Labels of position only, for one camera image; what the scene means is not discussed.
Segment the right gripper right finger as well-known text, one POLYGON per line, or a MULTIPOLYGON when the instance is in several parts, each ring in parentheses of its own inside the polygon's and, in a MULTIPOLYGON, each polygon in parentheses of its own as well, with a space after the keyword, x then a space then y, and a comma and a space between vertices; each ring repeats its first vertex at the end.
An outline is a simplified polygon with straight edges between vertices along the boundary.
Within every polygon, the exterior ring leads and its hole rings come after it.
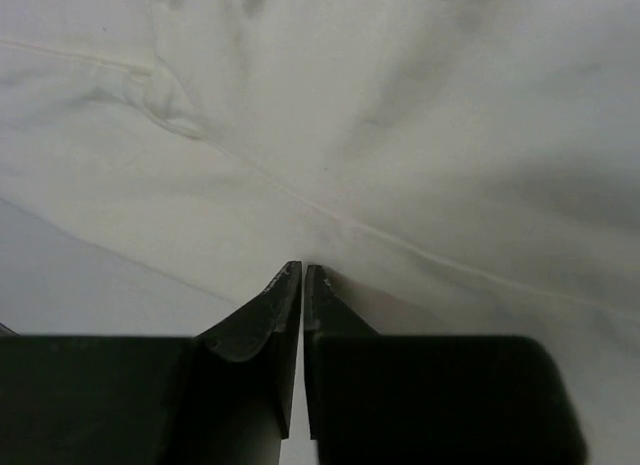
POLYGON ((396 336, 307 269, 304 372, 322 464, 584 464, 551 355, 523 336, 396 336))

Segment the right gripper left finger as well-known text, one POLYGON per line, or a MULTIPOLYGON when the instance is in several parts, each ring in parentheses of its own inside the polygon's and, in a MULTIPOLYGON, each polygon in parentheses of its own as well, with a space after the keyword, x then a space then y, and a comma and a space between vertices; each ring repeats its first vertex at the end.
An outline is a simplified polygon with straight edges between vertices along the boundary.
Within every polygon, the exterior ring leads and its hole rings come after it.
POLYGON ((194 337, 1 333, 5 464, 275 464, 303 267, 194 337))

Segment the cream white t-shirt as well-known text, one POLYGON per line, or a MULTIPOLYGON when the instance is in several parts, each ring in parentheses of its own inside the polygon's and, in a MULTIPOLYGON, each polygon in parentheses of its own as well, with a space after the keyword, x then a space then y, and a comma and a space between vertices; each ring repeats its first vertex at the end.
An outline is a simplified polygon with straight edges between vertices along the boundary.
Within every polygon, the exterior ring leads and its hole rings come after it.
POLYGON ((1 196, 231 299, 328 265, 639 365, 639 0, 1 0, 1 196))

